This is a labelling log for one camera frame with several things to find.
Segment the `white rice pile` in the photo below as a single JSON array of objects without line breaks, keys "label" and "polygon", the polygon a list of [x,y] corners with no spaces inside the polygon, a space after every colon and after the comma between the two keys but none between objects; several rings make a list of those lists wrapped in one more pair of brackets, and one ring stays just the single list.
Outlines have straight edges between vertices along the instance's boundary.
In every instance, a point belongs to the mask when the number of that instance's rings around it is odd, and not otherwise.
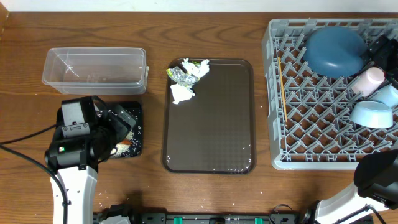
[{"label": "white rice pile", "polygon": [[113,128],[107,121],[108,110],[110,106],[95,106],[96,115],[98,117],[98,125],[96,127],[95,138],[91,144],[93,154],[98,157],[99,160],[116,159],[123,157],[135,157],[138,156],[143,148],[143,127],[141,120],[141,106],[130,106],[125,108],[136,120],[136,125],[132,131],[127,135],[126,139],[132,142],[131,145],[122,145],[116,143],[116,137]]}]

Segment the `pale pink cup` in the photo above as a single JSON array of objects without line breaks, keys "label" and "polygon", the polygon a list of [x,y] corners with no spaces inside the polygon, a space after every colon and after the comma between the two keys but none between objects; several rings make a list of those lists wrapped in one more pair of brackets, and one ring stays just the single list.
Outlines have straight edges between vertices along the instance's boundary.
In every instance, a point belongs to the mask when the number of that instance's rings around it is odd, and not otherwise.
[{"label": "pale pink cup", "polygon": [[385,80],[383,70],[371,67],[359,75],[358,81],[351,87],[355,94],[361,93],[363,97],[373,93]]}]

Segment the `light blue cup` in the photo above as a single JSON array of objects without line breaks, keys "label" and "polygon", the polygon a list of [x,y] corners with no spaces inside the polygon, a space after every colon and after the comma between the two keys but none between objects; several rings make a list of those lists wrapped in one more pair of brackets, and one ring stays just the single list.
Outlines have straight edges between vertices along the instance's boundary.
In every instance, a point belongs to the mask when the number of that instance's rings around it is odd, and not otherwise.
[{"label": "light blue cup", "polygon": [[397,89],[391,84],[386,85],[377,90],[370,100],[384,103],[385,105],[393,108],[398,105]]}]

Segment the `dark blue plate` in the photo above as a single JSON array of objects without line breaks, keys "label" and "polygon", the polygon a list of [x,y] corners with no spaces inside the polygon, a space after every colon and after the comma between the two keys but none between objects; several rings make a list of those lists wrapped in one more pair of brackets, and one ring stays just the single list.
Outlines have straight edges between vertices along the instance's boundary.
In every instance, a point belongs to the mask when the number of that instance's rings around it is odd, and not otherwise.
[{"label": "dark blue plate", "polygon": [[357,32],[346,27],[318,29],[305,48],[303,58],[310,69],[329,78],[350,77],[365,66],[361,56],[367,45]]}]

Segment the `light blue bowl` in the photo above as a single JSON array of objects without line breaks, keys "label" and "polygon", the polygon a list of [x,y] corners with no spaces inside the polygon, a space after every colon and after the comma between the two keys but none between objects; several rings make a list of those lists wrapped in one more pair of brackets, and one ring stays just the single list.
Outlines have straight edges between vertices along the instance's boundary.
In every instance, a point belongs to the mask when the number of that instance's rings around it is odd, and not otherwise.
[{"label": "light blue bowl", "polygon": [[368,128],[390,128],[394,124],[392,108],[376,101],[356,103],[349,118],[352,122]]}]

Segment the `white tissue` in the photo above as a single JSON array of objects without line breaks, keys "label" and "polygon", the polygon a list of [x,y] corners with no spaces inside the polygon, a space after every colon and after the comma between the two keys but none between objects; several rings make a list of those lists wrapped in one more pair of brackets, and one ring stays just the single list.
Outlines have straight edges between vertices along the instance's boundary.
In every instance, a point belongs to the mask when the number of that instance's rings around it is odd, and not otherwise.
[{"label": "white tissue", "polygon": [[189,62],[189,58],[185,58],[182,62],[182,66],[189,75],[201,78],[210,71],[209,62],[208,59],[202,60],[200,63]]},{"label": "white tissue", "polygon": [[174,98],[173,104],[177,105],[182,101],[190,100],[195,96],[193,90],[189,87],[173,84],[170,86],[172,96]]}]

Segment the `foil wrapper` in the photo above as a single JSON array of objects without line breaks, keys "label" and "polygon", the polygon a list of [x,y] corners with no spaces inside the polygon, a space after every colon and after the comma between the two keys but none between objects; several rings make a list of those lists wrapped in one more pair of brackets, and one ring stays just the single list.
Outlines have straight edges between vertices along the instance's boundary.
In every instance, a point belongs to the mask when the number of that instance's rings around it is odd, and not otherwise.
[{"label": "foil wrapper", "polygon": [[168,68],[166,73],[170,79],[184,87],[191,88],[199,81],[196,76],[185,73],[180,67]]}]

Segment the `wooden chopstick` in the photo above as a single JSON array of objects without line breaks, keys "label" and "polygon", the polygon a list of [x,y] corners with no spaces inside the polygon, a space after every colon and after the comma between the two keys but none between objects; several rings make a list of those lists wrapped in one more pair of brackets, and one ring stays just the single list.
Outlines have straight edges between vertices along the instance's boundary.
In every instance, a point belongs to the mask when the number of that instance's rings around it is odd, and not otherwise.
[{"label": "wooden chopstick", "polygon": [[283,82],[283,75],[282,75],[282,66],[281,66],[281,60],[280,57],[277,57],[277,65],[278,65],[278,72],[279,72],[279,80],[280,80],[280,91],[281,91],[281,97],[282,97],[282,109],[284,113],[284,121],[287,121],[287,110],[286,110],[286,104],[285,104],[285,91],[284,91],[284,82]]}]

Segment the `orange carrot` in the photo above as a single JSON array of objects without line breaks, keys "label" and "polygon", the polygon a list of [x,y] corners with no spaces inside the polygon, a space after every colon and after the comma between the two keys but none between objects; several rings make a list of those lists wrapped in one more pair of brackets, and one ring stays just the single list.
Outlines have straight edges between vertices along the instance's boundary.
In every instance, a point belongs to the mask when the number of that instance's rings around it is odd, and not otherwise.
[{"label": "orange carrot", "polygon": [[130,140],[128,140],[128,139],[125,139],[125,140],[121,141],[120,144],[122,144],[122,145],[131,145],[132,142]]}]

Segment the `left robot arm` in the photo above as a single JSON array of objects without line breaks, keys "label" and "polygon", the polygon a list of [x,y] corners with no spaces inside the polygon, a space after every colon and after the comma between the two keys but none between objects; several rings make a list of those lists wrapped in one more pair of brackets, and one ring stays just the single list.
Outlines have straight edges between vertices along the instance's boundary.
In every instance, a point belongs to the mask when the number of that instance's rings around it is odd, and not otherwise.
[{"label": "left robot arm", "polygon": [[100,162],[123,142],[136,125],[119,104],[97,96],[62,101],[45,162],[53,190],[54,223],[92,223]]}]

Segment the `black waste tray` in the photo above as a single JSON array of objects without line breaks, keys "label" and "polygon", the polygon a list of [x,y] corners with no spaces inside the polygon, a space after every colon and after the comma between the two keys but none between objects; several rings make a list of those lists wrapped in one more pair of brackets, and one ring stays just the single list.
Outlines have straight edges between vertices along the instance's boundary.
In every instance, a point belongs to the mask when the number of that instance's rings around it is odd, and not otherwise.
[{"label": "black waste tray", "polygon": [[96,96],[65,100],[57,111],[46,161],[76,166],[136,156],[142,146],[141,128],[141,106],[136,101],[108,105]]}]

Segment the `grey dishwasher rack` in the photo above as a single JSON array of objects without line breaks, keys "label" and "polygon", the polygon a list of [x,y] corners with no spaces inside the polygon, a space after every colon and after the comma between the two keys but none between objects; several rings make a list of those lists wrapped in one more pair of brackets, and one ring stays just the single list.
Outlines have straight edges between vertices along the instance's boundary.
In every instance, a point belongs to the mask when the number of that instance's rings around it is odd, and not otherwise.
[{"label": "grey dishwasher rack", "polygon": [[[278,170],[353,170],[366,155],[397,148],[397,126],[367,128],[349,118],[362,100],[351,87],[355,77],[328,78],[313,72],[303,58],[316,30],[346,27],[366,44],[381,35],[397,37],[397,20],[273,19],[262,39],[269,100],[271,162]],[[284,121],[277,65],[280,57],[287,121]]]}]

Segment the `clear plastic bin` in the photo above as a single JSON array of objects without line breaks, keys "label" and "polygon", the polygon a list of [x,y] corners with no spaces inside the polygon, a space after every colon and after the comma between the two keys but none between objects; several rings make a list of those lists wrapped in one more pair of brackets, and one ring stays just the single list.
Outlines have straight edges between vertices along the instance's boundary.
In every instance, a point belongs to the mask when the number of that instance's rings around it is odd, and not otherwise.
[{"label": "clear plastic bin", "polygon": [[66,95],[141,95],[146,51],[131,47],[61,47],[47,52],[42,82]]}]

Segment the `dark brown serving tray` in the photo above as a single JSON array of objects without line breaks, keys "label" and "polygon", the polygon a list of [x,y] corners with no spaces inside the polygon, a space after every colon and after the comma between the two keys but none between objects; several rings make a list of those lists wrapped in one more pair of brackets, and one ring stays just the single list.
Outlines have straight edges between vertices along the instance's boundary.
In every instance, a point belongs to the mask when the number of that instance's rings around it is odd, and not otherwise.
[{"label": "dark brown serving tray", "polygon": [[177,174],[248,174],[256,166],[252,65],[211,59],[209,66],[194,96],[178,104],[167,81],[162,164]]}]

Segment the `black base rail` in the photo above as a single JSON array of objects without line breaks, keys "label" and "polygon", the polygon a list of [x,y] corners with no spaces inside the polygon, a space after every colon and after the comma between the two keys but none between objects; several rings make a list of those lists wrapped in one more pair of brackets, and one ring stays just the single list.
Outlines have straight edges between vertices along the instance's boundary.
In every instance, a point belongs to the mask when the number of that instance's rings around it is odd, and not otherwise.
[{"label": "black base rail", "polygon": [[270,215],[214,215],[136,213],[128,205],[112,205],[102,213],[93,214],[94,224],[295,224],[299,222],[296,213],[272,213]]}]

